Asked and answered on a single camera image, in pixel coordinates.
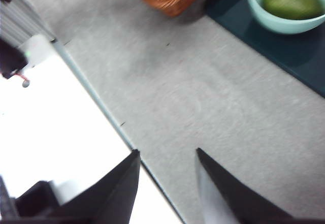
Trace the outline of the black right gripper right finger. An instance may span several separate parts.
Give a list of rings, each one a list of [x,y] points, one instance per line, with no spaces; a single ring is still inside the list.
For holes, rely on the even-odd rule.
[[[205,151],[196,150],[198,191],[205,223],[299,223],[253,191]]]

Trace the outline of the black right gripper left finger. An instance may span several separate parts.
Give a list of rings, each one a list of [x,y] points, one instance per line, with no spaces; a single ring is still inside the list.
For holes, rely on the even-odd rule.
[[[129,223],[138,190],[140,152],[133,150],[97,183],[49,217],[87,218],[90,223]]]

